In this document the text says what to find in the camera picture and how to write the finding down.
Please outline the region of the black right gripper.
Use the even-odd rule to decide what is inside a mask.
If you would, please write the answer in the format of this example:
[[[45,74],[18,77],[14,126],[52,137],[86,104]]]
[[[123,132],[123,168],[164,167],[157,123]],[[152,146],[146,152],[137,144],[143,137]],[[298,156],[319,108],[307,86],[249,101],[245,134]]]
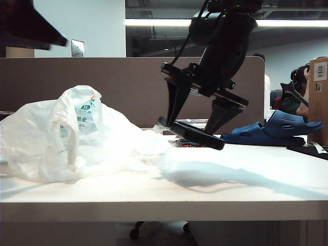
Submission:
[[[249,104],[248,100],[232,94],[235,83],[232,77],[242,65],[247,52],[249,37],[256,27],[250,15],[194,16],[189,26],[189,36],[197,45],[206,48],[199,63],[190,63],[179,69],[172,63],[163,63],[161,71],[169,92],[167,117],[160,117],[161,126],[172,126],[186,102],[191,88],[204,96],[217,97],[212,102],[212,113],[204,131],[214,134]]]

